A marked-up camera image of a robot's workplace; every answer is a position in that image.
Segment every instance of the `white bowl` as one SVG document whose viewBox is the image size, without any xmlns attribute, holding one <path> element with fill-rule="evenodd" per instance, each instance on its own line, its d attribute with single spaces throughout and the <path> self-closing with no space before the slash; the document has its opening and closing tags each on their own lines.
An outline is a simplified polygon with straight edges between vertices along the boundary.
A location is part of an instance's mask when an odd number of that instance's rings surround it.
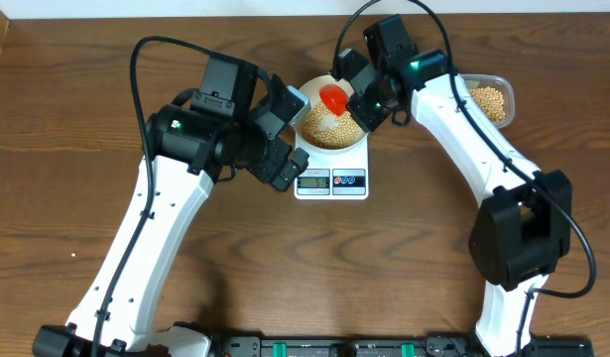
<svg viewBox="0 0 610 357">
<path fill-rule="evenodd" d="M 353 88 L 351 87 L 351 84 L 349 84 L 349 82 L 347 82 L 346 80 L 341 79 L 340 81 L 335 81 L 335 78 L 333 78 L 330 75 L 319 76 L 317 78 L 314 78 L 314 79 L 308 81 L 300 88 L 300 92 L 308 97 L 308 100 L 311 104 L 311 109 L 314 108 L 315 105 L 321 100 L 320 94 L 319 94 L 320 90 L 328 84 L 335 84 L 335 85 L 339 86 L 340 88 L 342 88 L 342 90 L 344 90 L 346 95 L 348 95 L 349 97 L 351 96 L 351 94 L 353 94 Z M 306 120 L 306 117 L 303 118 L 300 122 L 292 123 L 292 124 L 294 125 L 294 129 L 296 131 L 296 137 L 297 137 L 297 140 L 299 141 L 300 146 L 303 147 L 303 150 L 305 150 L 307 152 L 315 151 L 315 152 L 319 152 L 319 153 L 325 154 L 325 155 L 344 154 L 344 153 L 348 153 L 351 150 L 355 149 L 360 143 L 362 143 L 364 140 L 366 140 L 366 133 L 364 133 L 364 131 L 362 131 L 360 129 L 360 133 L 357 134 L 357 136 L 355 137 L 355 142 L 353 142 L 353 145 L 351 145 L 349 147 L 346 147 L 344 149 L 319 148 L 316 145 L 309 143 L 301 135 L 302 126 L 303 126 L 303 123 L 305 122 L 305 120 Z"/>
</svg>

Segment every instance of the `container of beans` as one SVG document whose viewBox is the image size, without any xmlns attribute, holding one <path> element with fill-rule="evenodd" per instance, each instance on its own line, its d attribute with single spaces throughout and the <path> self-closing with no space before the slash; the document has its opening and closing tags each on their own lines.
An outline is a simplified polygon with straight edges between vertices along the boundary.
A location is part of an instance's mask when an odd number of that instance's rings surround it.
<svg viewBox="0 0 610 357">
<path fill-rule="evenodd" d="M 348 111 L 336 115 L 322 102 L 320 90 L 329 85 L 336 85 L 347 97 L 353 94 L 353 88 L 346 80 L 335 81 L 330 75 L 308 81 L 300 88 L 300 92 L 308 97 L 311 111 L 306 118 L 292 125 L 296 135 L 302 139 L 299 142 L 305 151 L 339 155 L 353 150 L 366 140 L 366 133 L 355 123 Z"/>
<path fill-rule="evenodd" d="M 507 80 L 487 74 L 462 74 L 461 77 L 472 99 L 497 128 L 506 127 L 514 120 L 514 90 Z"/>
</svg>

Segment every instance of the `beans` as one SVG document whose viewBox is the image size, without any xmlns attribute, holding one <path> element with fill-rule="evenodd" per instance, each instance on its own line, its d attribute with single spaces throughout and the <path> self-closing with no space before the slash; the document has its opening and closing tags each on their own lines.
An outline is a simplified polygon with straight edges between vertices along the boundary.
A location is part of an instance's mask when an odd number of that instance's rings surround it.
<svg viewBox="0 0 610 357">
<path fill-rule="evenodd" d="M 306 116 L 301 134 L 310 144 L 323 149 L 344 149 L 355 143 L 360 127 L 344 112 L 336 116 L 321 101 Z"/>
<path fill-rule="evenodd" d="M 501 122 L 507 119 L 507 114 L 503 109 L 505 99 L 503 98 L 503 93 L 498 89 L 489 86 L 470 89 L 470 94 L 472 94 L 472 99 L 483 109 L 483 112 L 491 121 Z"/>
</svg>

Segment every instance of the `red scoop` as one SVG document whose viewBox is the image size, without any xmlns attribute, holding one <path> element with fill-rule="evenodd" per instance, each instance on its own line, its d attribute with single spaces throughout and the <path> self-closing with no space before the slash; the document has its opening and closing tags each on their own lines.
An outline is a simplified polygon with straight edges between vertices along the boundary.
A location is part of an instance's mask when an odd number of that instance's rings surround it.
<svg viewBox="0 0 610 357">
<path fill-rule="evenodd" d="M 320 90 L 320 99 L 331 113 L 340 116 L 346 111 L 348 95 L 335 84 L 328 84 Z"/>
</svg>

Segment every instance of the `wooden table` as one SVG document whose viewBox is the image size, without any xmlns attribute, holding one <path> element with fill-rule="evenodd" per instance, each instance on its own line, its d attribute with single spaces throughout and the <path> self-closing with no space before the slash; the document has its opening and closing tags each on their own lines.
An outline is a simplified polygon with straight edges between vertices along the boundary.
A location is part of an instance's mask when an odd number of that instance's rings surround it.
<svg viewBox="0 0 610 357">
<path fill-rule="evenodd" d="M 360 18 L 346 47 L 365 51 Z M 420 49 L 441 46 L 405 18 Z M 0 356 L 29 355 L 88 289 L 131 196 L 142 155 L 128 62 L 146 35 L 250 60 L 299 86 L 330 69 L 345 17 L 16 21 L 0 61 Z M 518 113 L 504 135 L 562 169 L 599 263 L 579 300 L 542 297 L 533 332 L 588 335 L 610 356 L 610 15 L 443 16 L 462 72 L 507 78 Z M 206 57 L 151 45 L 144 111 L 198 85 Z M 268 335 L 410 335 L 471 329 L 483 280 L 467 251 L 476 205 L 423 128 L 370 138 L 371 196 L 302 202 L 247 173 L 219 184 L 191 224 L 156 317 Z M 548 287 L 586 279 L 574 239 Z"/>
</svg>

